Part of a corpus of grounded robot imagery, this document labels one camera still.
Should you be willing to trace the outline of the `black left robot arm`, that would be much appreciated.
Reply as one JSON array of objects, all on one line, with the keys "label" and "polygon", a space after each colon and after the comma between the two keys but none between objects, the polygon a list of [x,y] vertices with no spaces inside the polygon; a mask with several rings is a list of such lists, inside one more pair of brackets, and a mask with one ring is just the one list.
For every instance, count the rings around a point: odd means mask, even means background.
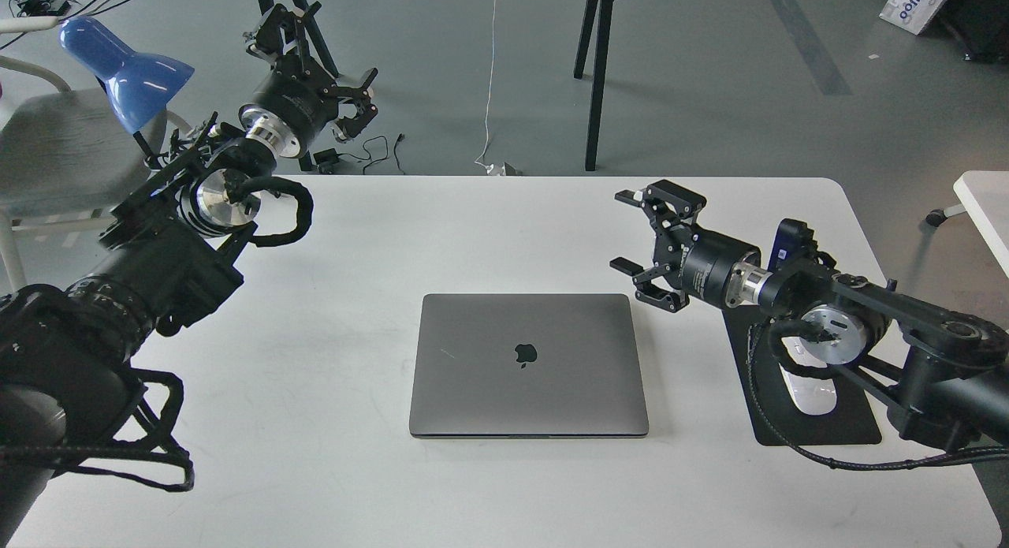
[{"label": "black left robot arm", "polygon": [[323,38],[320,3],[271,6],[248,53],[270,71],[239,110],[173,140],[156,167],[112,211],[101,235],[107,257],[69,287],[29,285],[2,300],[2,541],[65,473],[108,474],[87,461],[166,463],[183,480],[126,479],[170,494],[194,484],[190,453],[173,437],[183,382],[131,364],[152,333],[194,325],[242,285],[235,267],[248,245],[292,244],[312,225],[306,186],[275,175],[306,158],[327,127],[345,142],[374,120],[370,68],[353,87],[332,61],[314,59]]}]

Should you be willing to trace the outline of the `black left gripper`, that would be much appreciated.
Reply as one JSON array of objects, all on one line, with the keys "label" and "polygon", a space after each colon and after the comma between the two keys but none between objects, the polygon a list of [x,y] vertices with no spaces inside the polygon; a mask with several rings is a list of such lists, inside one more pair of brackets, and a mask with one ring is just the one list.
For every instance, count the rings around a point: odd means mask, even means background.
[{"label": "black left gripper", "polygon": [[378,68],[369,68],[355,87],[333,81],[325,87],[325,98],[300,80],[309,80],[311,67],[327,74],[317,64],[310,47],[321,49],[322,38],[315,16],[320,2],[287,9],[271,6],[252,31],[244,33],[245,51],[266,61],[271,75],[239,109],[246,137],[263,142],[278,158],[299,158],[328,123],[337,142],[355,139],[375,119],[372,84]]}]

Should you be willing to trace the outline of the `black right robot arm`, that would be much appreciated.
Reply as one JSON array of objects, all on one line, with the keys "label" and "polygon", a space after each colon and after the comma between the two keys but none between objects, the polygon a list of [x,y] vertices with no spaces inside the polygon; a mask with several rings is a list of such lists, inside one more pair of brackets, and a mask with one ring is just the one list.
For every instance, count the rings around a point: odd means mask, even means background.
[{"label": "black right robot arm", "polygon": [[[848,472],[1007,459],[1007,332],[976,315],[899,293],[896,281],[876,285],[843,273],[818,247],[806,222],[779,224],[767,264],[753,244],[697,218],[706,198],[656,181],[620,190],[616,202],[638,207],[655,236],[651,264],[616,257],[610,266],[630,276],[635,299],[667,312],[692,300],[721,311],[752,314],[736,357],[754,428],[774,445]],[[811,452],[767,412],[759,371],[789,373],[812,382],[840,380],[885,405],[901,439],[934,448],[916,460],[860,463]]]}]

